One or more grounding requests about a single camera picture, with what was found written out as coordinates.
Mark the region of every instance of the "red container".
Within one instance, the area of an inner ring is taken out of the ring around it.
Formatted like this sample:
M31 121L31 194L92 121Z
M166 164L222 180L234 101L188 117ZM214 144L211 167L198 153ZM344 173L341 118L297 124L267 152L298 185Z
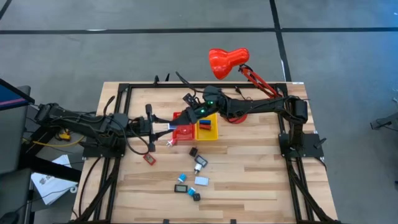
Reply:
M181 112L174 112L173 119L178 118ZM178 125L173 131L173 139L176 140L194 140L195 139L195 125Z

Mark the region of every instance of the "yellow cable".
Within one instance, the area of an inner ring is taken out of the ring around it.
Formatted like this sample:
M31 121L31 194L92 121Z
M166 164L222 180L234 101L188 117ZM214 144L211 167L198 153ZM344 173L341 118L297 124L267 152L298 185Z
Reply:
M82 136L79 140L69 143L69 144L64 144L64 145L53 145L53 144L46 144L46 143L42 143L42 142L38 142L38 141L32 141L34 144L39 144L42 146L49 146L49 147L68 147L68 146L72 146L75 144L78 144L81 140L83 140L85 136Z

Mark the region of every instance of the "red lamp shade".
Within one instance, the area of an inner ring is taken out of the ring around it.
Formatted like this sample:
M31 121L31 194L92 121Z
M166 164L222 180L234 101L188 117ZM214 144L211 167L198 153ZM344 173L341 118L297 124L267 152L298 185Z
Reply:
M227 52L223 49L210 49L209 62L214 76L219 80L227 77L234 66L242 65L249 60L249 51L240 48Z

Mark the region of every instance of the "red lamp arm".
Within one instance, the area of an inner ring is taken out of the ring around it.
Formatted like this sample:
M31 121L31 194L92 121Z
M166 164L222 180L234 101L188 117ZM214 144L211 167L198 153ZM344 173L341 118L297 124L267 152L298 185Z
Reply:
M241 65L239 67L239 71L270 98L281 96L270 85L268 85L266 81L264 81L259 75L257 75L256 72L251 70L251 68L247 67L246 65Z

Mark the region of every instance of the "black floor stripe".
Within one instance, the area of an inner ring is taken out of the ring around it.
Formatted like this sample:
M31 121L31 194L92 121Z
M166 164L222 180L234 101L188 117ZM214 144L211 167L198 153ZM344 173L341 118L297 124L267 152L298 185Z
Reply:
M282 66L284 69L285 81L291 82L292 76L290 75L289 63L287 62L284 38L282 36L282 32L281 32L281 28L280 28L280 24L279 24L278 11L276 9L275 0L269 0L269 4L271 6L272 18L274 20L275 34L276 34L276 39L278 41L279 55L280 55L280 59L283 62Z
M209 27L171 29L105 29L105 30L0 30L0 34L188 34L224 32L275 32L261 27Z
M282 28L282 32L397 32L398 27Z
M6 13L8 6L10 6L12 0L7 0L6 3L4 3L3 7L1 8L0 11L0 20L4 16L4 13Z

